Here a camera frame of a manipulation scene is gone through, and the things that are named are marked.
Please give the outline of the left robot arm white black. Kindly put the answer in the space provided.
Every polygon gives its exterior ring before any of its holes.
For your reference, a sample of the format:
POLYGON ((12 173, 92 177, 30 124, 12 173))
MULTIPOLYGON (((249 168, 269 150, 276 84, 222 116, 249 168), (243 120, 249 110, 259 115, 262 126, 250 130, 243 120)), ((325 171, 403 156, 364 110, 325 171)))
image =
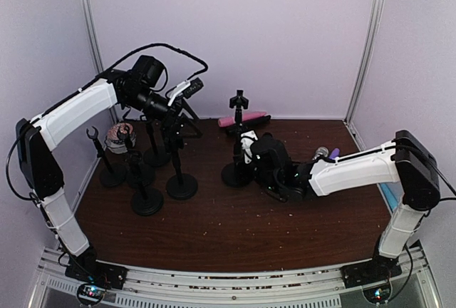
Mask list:
POLYGON ((31 189, 34 202, 49 222, 50 229, 75 259, 74 269, 87 282, 102 277, 102 266, 96 262, 93 247, 80 228, 65 196, 63 172, 53 151, 73 131, 99 113, 113 106, 134 108, 146 118, 161 120, 164 128, 187 120, 182 110, 186 100, 204 84, 197 74, 178 83, 167 96, 154 86, 165 70, 152 56, 141 56, 127 71, 111 66, 91 82, 32 120, 16 124, 19 166, 31 189))

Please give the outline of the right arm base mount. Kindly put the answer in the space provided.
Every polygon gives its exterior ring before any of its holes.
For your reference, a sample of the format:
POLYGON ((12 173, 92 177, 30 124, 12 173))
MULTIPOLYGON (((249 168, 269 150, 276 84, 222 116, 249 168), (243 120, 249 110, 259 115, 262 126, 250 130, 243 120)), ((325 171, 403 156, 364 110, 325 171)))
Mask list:
POLYGON ((364 298, 376 305, 385 304, 393 296, 390 281, 402 273, 399 265, 376 264, 373 260, 341 268, 345 288, 361 288, 364 298))

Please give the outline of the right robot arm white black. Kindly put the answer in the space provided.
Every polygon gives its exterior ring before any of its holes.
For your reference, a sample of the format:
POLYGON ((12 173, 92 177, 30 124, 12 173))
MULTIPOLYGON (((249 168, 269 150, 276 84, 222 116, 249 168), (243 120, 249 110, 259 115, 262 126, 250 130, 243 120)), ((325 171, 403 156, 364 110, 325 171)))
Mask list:
POLYGON ((326 197, 330 194, 380 183, 398 183, 400 202, 375 245, 373 257, 360 274, 378 281, 391 274, 407 241, 421 220, 442 200, 443 178, 436 159, 409 131, 378 147, 341 157, 319 155, 307 163, 294 162, 284 144, 271 134, 241 135, 244 162, 253 179, 279 202, 291 196, 326 197))

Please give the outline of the pink microphone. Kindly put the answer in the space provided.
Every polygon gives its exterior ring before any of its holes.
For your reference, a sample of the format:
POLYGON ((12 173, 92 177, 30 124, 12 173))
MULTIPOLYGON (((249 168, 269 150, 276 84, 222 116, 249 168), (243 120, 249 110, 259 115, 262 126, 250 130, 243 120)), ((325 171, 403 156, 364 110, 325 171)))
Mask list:
MULTIPOLYGON (((248 121, 248 120, 253 120, 255 118, 260 118, 266 115, 265 111, 252 111, 252 112, 246 112, 242 114, 242 121, 248 121)), ((226 128, 231 125, 235 124, 235 117, 230 116, 230 117, 224 117, 224 118, 219 118, 218 121, 218 126, 220 128, 226 128)))

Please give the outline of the purple microphone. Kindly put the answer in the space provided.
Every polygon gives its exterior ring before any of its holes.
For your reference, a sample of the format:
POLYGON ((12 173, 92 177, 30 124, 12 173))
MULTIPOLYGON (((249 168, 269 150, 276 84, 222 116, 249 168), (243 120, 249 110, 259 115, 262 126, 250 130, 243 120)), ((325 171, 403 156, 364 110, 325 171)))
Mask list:
POLYGON ((336 158, 338 158, 338 157, 340 156, 340 152, 341 152, 341 151, 340 151, 339 148, 334 148, 334 149, 331 151, 331 153, 330 153, 330 155, 329 155, 329 158, 330 158, 331 160, 335 160, 336 158))

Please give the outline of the black stand of purple mic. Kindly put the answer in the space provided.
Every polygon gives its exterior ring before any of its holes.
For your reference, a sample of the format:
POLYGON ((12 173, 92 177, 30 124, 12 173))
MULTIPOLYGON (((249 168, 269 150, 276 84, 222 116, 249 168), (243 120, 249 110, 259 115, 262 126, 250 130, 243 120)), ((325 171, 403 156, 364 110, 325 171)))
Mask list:
POLYGON ((152 121, 145 124, 145 129, 150 140, 150 148, 143 154, 144 162, 153 168, 162 167, 168 164, 171 155, 165 150, 164 146, 157 144, 152 121))

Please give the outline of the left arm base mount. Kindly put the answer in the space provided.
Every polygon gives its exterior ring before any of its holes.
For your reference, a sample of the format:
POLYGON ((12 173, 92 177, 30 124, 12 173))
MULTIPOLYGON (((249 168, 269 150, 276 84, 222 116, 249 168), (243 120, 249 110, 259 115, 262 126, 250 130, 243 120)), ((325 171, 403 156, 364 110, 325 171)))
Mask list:
POLYGON ((84 306, 101 303, 108 290, 122 289, 127 273, 128 269, 125 267, 102 262, 95 263, 92 274, 75 263, 70 263, 65 270, 65 276, 81 282, 76 289, 76 298, 84 306))

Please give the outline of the light blue microphone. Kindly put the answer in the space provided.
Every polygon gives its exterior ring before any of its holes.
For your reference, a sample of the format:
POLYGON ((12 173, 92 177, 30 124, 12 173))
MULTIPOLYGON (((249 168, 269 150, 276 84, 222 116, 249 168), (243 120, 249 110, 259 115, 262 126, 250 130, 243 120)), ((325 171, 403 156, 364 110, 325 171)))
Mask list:
POLYGON ((393 213, 399 204, 400 197, 397 197, 386 183, 379 184, 379 189, 383 194, 388 209, 393 213))

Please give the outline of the black stand of glitter mic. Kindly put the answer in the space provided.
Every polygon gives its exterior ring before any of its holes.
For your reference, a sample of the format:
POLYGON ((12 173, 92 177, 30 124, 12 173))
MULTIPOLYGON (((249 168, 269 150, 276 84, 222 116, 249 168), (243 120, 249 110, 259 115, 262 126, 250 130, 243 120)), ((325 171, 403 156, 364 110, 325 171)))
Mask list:
POLYGON ((198 189, 196 178, 182 172, 179 149, 182 149, 183 146, 182 139, 165 144, 165 150, 171 155, 172 165, 175 169, 175 175, 169 178, 166 183, 166 191, 175 200, 188 200, 196 194, 198 189))

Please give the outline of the black stand of blue mic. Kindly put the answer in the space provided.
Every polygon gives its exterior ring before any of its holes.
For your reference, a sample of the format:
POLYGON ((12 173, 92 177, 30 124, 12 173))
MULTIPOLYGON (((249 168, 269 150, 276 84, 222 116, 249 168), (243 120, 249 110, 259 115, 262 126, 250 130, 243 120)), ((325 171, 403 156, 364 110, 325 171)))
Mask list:
POLYGON ((151 216, 159 212, 164 204, 163 194, 154 187, 146 187, 141 180, 136 181, 136 191, 131 197, 130 206, 140 216, 151 216))

